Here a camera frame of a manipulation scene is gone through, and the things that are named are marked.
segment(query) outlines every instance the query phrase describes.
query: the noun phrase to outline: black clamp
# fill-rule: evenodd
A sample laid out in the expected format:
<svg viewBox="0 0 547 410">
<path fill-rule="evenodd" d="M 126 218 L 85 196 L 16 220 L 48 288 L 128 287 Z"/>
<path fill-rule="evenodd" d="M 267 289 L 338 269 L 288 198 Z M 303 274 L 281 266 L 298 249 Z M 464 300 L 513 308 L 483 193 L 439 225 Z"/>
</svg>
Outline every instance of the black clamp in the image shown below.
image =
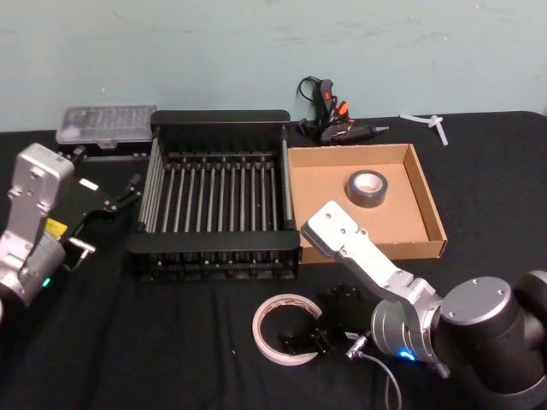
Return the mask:
<svg viewBox="0 0 547 410">
<path fill-rule="evenodd" d="M 50 213 L 50 219 L 62 224 L 64 230 L 59 241 L 65 243 L 70 237 L 78 236 L 84 226 L 96 217 L 114 217 L 122 209 L 128 208 L 141 197 L 136 185 L 140 175 L 135 174 L 123 192 L 112 197 L 101 186 L 87 179 L 77 179 L 72 183 L 68 194 Z"/>
<path fill-rule="evenodd" d="M 364 301 L 355 287 L 338 284 L 317 294 L 323 314 L 315 327 L 301 335 L 281 332 L 279 339 L 287 354 L 326 354 L 337 346 L 370 331 L 376 303 Z"/>
</svg>

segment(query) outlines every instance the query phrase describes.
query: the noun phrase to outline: light blue wall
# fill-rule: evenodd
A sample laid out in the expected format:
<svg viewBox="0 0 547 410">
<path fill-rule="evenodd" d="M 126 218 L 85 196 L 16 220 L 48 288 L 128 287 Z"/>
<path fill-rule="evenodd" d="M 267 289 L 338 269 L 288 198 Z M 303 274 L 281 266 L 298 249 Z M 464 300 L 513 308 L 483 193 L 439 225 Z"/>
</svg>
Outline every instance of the light blue wall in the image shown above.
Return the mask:
<svg viewBox="0 0 547 410">
<path fill-rule="evenodd" d="M 0 129 L 80 104 L 352 116 L 547 108 L 545 0 L 0 0 Z"/>
</svg>

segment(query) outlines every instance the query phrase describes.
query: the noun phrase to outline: clear plastic case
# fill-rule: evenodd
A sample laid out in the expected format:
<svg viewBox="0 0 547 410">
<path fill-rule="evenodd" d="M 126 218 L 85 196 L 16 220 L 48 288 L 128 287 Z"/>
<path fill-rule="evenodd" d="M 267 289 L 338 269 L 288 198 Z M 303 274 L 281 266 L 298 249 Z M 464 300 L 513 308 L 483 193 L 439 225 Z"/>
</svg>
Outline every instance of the clear plastic case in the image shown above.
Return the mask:
<svg viewBox="0 0 547 410">
<path fill-rule="evenodd" d="M 56 140 L 59 144 L 97 144 L 102 149 L 150 141 L 150 117 L 156 110 L 156 105 L 67 108 Z"/>
</svg>

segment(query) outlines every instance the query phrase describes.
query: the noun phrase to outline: blue led light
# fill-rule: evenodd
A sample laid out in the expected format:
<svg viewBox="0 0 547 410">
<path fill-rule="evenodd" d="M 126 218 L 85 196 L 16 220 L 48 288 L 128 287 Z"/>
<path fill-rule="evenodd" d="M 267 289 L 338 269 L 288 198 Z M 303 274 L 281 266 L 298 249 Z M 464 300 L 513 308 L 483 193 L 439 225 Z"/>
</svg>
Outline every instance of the blue led light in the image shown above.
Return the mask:
<svg viewBox="0 0 547 410">
<path fill-rule="evenodd" d="M 397 355 L 406 360 L 416 361 L 416 357 L 407 348 L 402 348 L 401 350 L 399 350 L 397 352 Z"/>
</svg>

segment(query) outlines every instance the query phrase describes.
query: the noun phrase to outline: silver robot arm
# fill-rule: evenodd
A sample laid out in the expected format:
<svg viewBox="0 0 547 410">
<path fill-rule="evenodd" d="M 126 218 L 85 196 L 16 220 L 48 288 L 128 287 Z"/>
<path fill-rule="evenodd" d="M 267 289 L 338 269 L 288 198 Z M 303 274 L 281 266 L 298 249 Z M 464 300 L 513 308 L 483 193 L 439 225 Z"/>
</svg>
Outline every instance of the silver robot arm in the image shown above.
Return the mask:
<svg viewBox="0 0 547 410">
<path fill-rule="evenodd" d="M 302 234 L 384 299 L 372 319 L 373 338 L 383 353 L 428 362 L 448 376 L 448 367 L 435 355 L 431 334 L 443 299 L 426 280 L 396 267 L 334 201 L 308 220 Z"/>
<path fill-rule="evenodd" d="M 0 237 L 1 297 L 29 305 L 64 260 L 64 248 L 44 228 L 73 175 L 71 161 L 37 143 L 17 155 L 9 220 Z"/>
</svg>

